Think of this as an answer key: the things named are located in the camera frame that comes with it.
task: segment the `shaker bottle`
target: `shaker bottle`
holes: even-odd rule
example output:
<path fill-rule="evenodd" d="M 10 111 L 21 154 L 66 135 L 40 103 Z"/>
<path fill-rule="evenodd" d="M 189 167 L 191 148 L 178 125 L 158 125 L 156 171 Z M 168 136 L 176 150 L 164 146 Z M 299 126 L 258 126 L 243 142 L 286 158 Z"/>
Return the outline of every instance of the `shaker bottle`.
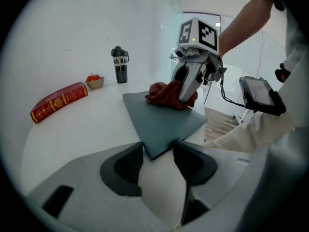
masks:
<path fill-rule="evenodd" d="M 120 46 L 116 46 L 115 49 L 112 49 L 112 57 L 114 60 L 117 83 L 126 83 L 126 64 L 130 60 L 129 53 L 124 49 L 121 49 Z"/>

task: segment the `gray mat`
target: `gray mat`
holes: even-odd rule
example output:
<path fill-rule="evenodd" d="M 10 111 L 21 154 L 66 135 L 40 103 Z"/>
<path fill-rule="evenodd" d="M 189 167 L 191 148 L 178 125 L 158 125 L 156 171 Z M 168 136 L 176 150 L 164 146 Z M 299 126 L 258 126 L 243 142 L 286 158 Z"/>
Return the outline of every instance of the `gray mat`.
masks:
<path fill-rule="evenodd" d="M 135 130 L 153 160 L 169 150 L 174 140 L 183 140 L 195 132 L 206 119 L 190 108 L 179 111 L 146 103 L 147 94 L 148 91 L 123 94 L 122 97 Z"/>

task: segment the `black cable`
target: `black cable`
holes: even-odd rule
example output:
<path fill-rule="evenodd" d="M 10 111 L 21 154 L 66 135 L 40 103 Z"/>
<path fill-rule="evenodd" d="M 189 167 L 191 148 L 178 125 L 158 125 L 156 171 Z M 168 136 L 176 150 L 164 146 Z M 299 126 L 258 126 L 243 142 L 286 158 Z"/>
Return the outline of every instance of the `black cable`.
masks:
<path fill-rule="evenodd" d="M 221 82 L 220 82 L 222 98 L 223 98 L 225 101 L 227 101 L 227 102 L 229 102 L 229 103 L 232 103 L 232 104 L 234 104 L 234 105 L 241 106 L 241 107 L 245 107 L 245 106 L 242 105 L 242 104 L 233 102 L 231 99 L 229 99 L 228 97 L 225 96 L 225 91 L 224 91 L 224 87 L 223 87 L 223 82 L 224 82 L 224 75 L 221 77 Z"/>
<path fill-rule="evenodd" d="M 209 91 L 210 91 L 210 89 L 211 89 L 211 85 L 212 85 L 212 82 L 211 82 L 211 84 L 209 85 L 209 89 L 208 89 L 207 96 L 206 96 L 206 99 L 205 99 L 205 101 L 204 101 L 204 104 L 206 103 L 207 97 L 208 97 L 208 95 L 209 95 Z"/>

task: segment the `book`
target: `book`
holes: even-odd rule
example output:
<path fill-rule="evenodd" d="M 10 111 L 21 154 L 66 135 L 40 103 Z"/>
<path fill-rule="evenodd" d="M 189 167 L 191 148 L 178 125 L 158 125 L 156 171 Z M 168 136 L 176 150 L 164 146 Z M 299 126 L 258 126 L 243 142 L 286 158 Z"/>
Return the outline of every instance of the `book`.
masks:
<path fill-rule="evenodd" d="M 31 110 L 31 118 L 34 123 L 38 124 L 62 107 L 87 95 L 88 92 L 84 83 L 74 83 L 40 100 Z"/>

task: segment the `small bowl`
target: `small bowl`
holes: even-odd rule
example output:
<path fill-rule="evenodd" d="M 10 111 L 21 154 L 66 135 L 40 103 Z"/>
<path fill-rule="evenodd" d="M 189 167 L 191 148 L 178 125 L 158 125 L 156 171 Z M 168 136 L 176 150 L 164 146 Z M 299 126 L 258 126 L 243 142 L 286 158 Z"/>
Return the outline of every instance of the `small bowl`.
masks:
<path fill-rule="evenodd" d="M 86 84 L 89 88 L 91 89 L 97 89 L 103 86 L 104 83 L 104 76 L 101 76 L 100 79 L 95 80 L 95 81 L 91 81 L 91 82 L 87 82 Z"/>

